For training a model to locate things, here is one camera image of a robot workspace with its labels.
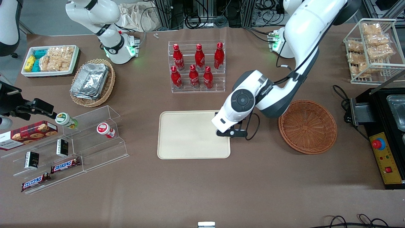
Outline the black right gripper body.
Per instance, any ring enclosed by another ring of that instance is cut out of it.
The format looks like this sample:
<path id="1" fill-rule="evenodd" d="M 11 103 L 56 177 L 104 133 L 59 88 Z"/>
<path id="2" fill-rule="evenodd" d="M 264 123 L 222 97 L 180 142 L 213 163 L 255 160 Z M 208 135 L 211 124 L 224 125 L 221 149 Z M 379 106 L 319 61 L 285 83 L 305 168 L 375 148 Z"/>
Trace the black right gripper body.
<path id="1" fill-rule="evenodd" d="M 24 104 L 21 95 L 22 90 L 5 82 L 1 82 L 0 88 L 0 114 L 9 116 L 17 107 Z"/>

